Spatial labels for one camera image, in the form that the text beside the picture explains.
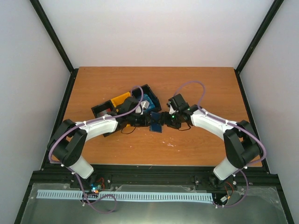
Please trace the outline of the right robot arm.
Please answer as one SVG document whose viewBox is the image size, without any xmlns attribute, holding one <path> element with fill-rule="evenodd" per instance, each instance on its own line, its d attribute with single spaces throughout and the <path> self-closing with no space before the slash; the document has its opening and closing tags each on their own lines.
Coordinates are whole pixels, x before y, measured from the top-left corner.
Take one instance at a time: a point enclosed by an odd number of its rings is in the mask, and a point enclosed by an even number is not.
<svg viewBox="0 0 299 224">
<path fill-rule="evenodd" d="M 167 106 L 169 112 L 163 113 L 162 124 L 179 129 L 182 123 L 186 123 L 189 128 L 202 128 L 224 141 L 226 156 L 213 169 L 215 178 L 220 181 L 245 168 L 262 152 L 261 142 L 255 136 L 251 124 L 245 120 L 225 120 L 198 105 L 189 106 L 181 94 L 170 98 Z"/>
</svg>

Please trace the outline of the blue leather card holder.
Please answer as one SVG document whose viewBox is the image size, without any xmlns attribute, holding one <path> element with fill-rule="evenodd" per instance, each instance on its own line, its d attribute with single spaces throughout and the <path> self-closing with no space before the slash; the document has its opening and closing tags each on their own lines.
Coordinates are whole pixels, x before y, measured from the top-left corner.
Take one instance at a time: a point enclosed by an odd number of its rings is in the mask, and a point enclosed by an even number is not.
<svg viewBox="0 0 299 224">
<path fill-rule="evenodd" d="M 162 133 L 161 114 L 157 112 L 150 113 L 149 130 L 155 133 Z"/>
</svg>

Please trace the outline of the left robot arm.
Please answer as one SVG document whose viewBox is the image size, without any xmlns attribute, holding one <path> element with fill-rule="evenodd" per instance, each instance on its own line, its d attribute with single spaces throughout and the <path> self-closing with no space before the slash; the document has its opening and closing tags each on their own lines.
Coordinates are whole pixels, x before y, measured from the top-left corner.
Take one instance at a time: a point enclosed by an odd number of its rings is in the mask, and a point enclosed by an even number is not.
<svg viewBox="0 0 299 224">
<path fill-rule="evenodd" d="M 150 102 L 143 98 L 138 100 L 127 97 L 115 109 L 95 119 L 82 122 L 66 119 L 49 140 L 49 161 L 59 163 L 80 176 L 81 183 L 87 188 L 94 187 L 97 182 L 94 168 L 82 156 L 85 143 L 97 136 L 122 129 L 123 126 L 132 126 L 129 119 L 135 115 L 145 115 L 149 105 Z"/>
</svg>

